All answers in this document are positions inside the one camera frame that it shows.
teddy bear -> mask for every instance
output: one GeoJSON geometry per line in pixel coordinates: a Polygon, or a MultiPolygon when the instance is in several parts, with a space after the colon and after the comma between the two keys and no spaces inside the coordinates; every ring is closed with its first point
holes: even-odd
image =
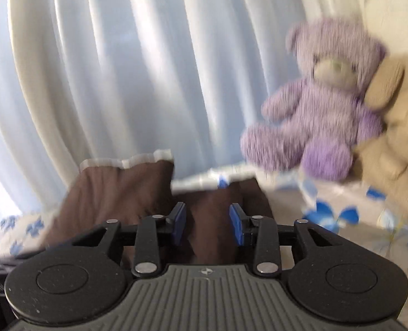
{"type": "Polygon", "coordinates": [[[408,216],[408,55],[381,63],[364,102],[382,112],[387,129],[379,138],[358,144],[353,171],[408,216]]]}
{"type": "Polygon", "coordinates": [[[302,77],[263,103],[265,119],[280,124],[247,128],[242,154],[266,170],[300,163],[308,176],[342,180],[353,164],[351,147],[382,131],[379,117],[362,99],[386,48],[362,24],[342,18],[297,25],[286,46],[302,77]]]}

sheer curtain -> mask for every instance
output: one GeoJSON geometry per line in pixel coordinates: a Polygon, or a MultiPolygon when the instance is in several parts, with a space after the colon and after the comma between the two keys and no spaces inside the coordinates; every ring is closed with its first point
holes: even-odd
{"type": "Polygon", "coordinates": [[[284,48],[293,23],[359,15],[405,52],[402,6],[408,0],[0,0],[0,218],[57,205],[86,158],[170,148],[176,177],[240,161],[242,130],[298,76],[284,48]]]}

black round joint cover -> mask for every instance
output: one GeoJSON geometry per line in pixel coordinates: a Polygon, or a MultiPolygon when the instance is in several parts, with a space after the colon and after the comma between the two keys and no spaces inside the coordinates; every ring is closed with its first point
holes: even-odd
{"type": "Polygon", "coordinates": [[[111,309],[126,288],[123,270],[94,247],[60,247],[16,267],[5,294],[18,317],[67,325],[111,309]]]}
{"type": "Polygon", "coordinates": [[[366,324],[396,317],[408,297],[408,278],[394,263],[355,248],[320,247],[288,278],[295,300],[331,321],[366,324]]]}

teddy bear's leg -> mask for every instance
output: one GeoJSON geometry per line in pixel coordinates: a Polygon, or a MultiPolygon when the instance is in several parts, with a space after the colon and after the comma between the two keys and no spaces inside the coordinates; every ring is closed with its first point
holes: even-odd
{"type": "Polygon", "coordinates": [[[310,177],[343,180],[353,164],[350,147],[338,139],[316,137],[305,146],[301,166],[310,177]]]}
{"type": "Polygon", "coordinates": [[[242,134],[241,151],[247,161],[266,170],[287,170],[300,162],[306,139],[293,128],[255,124],[242,134]]]}

purple fur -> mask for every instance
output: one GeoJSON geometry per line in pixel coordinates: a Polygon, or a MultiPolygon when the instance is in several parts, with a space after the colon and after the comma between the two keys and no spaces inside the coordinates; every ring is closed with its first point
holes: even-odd
{"type": "Polygon", "coordinates": [[[279,127],[256,124],[241,137],[246,159],[268,170],[287,170],[302,159],[313,177],[344,179],[351,167],[350,147],[381,132],[378,117],[361,101],[385,48],[359,24],[324,19],[302,24],[287,37],[305,77],[291,81],[262,105],[279,127]],[[357,66],[355,90],[335,88],[313,78],[314,56],[345,58],[357,66]]]}

